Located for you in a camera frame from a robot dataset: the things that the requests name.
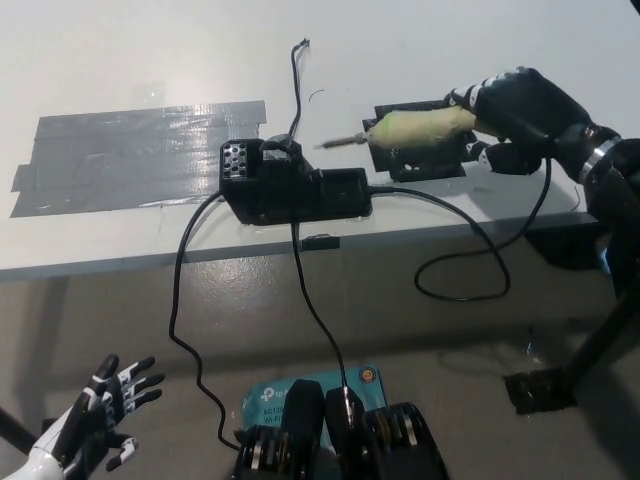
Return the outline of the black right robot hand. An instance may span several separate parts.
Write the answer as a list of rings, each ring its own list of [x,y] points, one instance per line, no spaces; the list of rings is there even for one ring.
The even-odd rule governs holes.
[[[500,140],[469,144],[469,153],[490,171],[530,175],[544,158],[556,160],[576,181],[588,155],[585,130],[594,125],[589,113],[539,71],[529,67],[457,87],[446,101],[476,117],[476,125]]]

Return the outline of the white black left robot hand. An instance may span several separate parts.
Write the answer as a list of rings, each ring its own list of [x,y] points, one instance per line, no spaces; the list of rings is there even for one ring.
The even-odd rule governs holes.
[[[120,369],[119,357],[108,355],[72,406],[52,450],[66,479],[87,479],[106,460],[112,472],[131,460],[138,449],[135,437],[119,433],[118,425],[142,405],[162,395],[162,374],[142,377],[154,366],[153,356]]]

